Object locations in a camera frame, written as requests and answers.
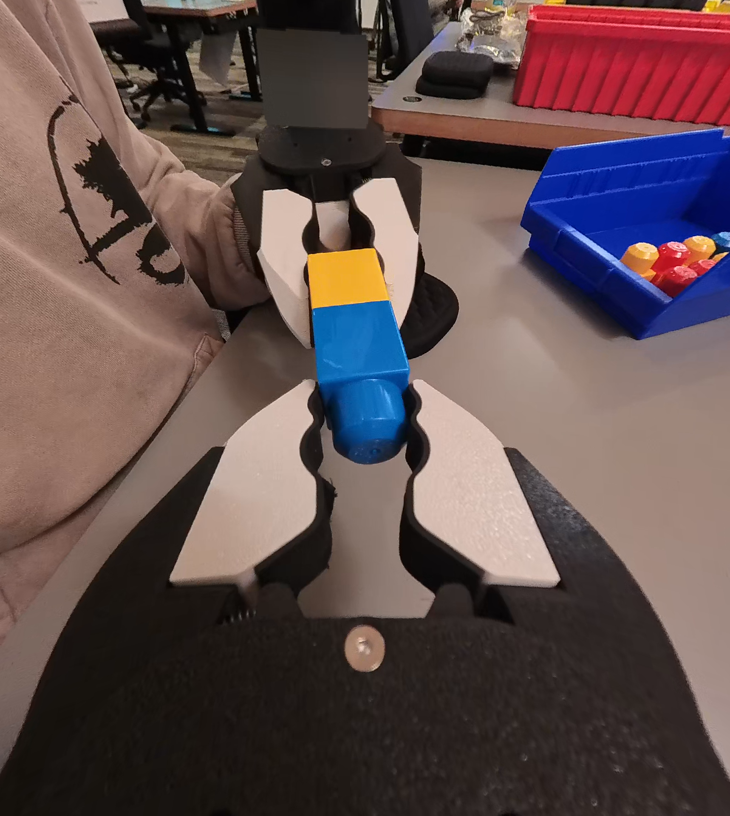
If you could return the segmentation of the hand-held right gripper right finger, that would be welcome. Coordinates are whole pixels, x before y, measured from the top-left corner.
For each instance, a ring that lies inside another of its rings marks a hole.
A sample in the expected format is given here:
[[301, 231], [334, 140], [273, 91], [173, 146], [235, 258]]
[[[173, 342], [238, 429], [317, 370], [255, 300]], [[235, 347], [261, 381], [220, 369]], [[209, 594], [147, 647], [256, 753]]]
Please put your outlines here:
[[400, 559], [427, 588], [553, 588], [560, 575], [501, 441], [429, 383], [405, 395]]

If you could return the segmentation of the black office chair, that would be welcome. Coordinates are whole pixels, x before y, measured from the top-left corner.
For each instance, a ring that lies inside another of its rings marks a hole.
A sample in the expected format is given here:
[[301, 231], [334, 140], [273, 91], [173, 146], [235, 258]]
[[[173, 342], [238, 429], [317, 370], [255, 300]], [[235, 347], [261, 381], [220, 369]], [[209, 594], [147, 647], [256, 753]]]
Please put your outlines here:
[[128, 95], [131, 110], [127, 114], [139, 128], [150, 121], [150, 107], [158, 100], [189, 103], [169, 36], [154, 28], [141, 1], [105, 2], [95, 11], [90, 6], [85, 17], [100, 48], [130, 81], [129, 65], [151, 72], [154, 79], [143, 87], [133, 87]]

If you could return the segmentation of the blue plastic bin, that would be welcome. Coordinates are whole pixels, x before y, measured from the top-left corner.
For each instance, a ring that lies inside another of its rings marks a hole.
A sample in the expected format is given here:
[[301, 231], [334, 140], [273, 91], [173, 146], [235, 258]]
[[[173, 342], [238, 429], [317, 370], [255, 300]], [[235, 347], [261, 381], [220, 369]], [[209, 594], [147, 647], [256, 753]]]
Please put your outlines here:
[[556, 148], [521, 225], [530, 248], [636, 339], [730, 316], [730, 253], [675, 297], [620, 262], [730, 232], [730, 136], [721, 129]]

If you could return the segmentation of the black pad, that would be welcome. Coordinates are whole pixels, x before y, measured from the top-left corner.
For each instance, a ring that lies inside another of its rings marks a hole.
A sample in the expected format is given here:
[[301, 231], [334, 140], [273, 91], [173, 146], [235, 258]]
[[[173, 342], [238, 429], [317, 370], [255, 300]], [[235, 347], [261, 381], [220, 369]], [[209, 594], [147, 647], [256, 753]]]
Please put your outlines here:
[[425, 270], [423, 251], [419, 248], [414, 290], [399, 328], [408, 359], [430, 352], [451, 331], [458, 314], [456, 293]]
[[491, 56], [439, 51], [423, 63], [415, 91], [420, 96], [443, 99], [478, 99], [484, 96], [494, 70]]

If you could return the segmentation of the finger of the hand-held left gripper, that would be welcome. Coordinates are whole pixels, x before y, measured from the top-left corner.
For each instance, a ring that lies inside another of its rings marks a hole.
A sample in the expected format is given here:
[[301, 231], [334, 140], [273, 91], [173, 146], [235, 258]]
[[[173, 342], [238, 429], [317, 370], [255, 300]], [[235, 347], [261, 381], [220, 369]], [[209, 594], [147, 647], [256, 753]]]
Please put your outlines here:
[[366, 247], [373, 247], [383, 264], [383, 277], [401, 326], [416, 285], [419, 237], [394, 178], [371, 178], [351, 194], [354, 219], [363, 218]]
[[288, 189], [263, 192], [257, 258], [281, 318], [306, 349], [312, 335], [304, 237], [313, 238], [315, 221], [310, 199]]

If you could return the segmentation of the clear plastic bag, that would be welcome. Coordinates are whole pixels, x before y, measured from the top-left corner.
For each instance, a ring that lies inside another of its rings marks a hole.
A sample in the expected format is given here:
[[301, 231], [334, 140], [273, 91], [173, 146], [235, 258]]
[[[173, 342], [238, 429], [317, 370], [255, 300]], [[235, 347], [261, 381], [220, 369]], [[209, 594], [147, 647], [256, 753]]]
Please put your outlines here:
[[516, 6], [466, 7], [460, 16], [455, 49], [490, 57], [496, 65], [517, 69], [523, 57], [528, 11]]

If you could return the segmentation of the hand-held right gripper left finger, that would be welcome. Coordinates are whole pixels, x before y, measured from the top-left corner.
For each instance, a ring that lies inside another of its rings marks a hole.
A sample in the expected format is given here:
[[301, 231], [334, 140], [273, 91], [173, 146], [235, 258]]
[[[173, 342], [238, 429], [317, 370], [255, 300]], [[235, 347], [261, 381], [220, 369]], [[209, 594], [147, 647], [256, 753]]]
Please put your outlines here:
[[227, 441], [171, 574], [176, 587], [231, 585], [251, 604], [263, 587], [298, 597], [328, 568], [332, 484], [319, 473], [319, 384], [303, 380]]

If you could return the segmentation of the person's left forearm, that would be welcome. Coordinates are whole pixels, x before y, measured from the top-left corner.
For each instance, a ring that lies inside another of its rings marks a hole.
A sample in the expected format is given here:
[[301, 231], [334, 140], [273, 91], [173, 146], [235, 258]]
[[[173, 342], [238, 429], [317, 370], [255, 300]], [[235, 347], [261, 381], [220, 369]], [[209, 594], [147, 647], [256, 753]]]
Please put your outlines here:
[[207, 303], [238, 311], [267, 301], [265, 282], [241, 253], [230, 187], [187, 170], [165, 145], [144, 139], [154, 160], [145, 201]]

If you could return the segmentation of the blue single-stud toy block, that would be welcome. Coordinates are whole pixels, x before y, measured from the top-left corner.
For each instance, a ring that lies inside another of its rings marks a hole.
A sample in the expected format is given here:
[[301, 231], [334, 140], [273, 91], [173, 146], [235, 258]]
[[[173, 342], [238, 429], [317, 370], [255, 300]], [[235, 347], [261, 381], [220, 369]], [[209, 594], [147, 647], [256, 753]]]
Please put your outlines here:
[[335, 450], [380, 464], [407, 439], [410, 367], [389, 301], [311, 311], [317, 382]]

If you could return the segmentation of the red ribbed plastic bin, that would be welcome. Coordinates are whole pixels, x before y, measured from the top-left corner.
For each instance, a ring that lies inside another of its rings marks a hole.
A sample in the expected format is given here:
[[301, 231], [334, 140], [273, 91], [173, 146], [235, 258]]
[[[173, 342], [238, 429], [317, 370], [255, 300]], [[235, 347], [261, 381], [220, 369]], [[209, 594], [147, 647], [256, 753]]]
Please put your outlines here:
[[730, 15], [533, 6], [513, 103], [730, 128]]

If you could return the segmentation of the row of black cases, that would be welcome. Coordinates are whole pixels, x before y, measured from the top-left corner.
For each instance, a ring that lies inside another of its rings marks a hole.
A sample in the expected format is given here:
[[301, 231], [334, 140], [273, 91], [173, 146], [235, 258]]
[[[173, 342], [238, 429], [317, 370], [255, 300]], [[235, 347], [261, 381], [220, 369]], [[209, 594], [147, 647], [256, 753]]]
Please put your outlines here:
[[547, 1], [549, 5], [701, 12], [706, 1]]

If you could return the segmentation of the pile of colourful toy blocks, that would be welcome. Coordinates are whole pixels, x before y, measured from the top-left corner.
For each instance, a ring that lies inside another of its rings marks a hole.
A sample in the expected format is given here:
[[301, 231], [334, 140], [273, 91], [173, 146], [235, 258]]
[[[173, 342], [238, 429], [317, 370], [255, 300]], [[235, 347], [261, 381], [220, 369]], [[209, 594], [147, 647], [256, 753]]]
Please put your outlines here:
[[620, 262], [669, 297], [676, 297], [730, 255], [730, 232], [691, 236], [660, 246], [638, 242]]

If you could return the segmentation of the yellow two-stud toy block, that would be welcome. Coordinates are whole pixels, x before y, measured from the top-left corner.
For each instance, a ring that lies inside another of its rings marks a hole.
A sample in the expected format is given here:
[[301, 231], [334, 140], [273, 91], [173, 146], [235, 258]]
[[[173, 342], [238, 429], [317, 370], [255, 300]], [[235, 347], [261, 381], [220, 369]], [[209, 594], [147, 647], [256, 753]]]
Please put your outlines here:
[[372, 247], [308, 255], [307, 271], [313, 310], [390, 299]]

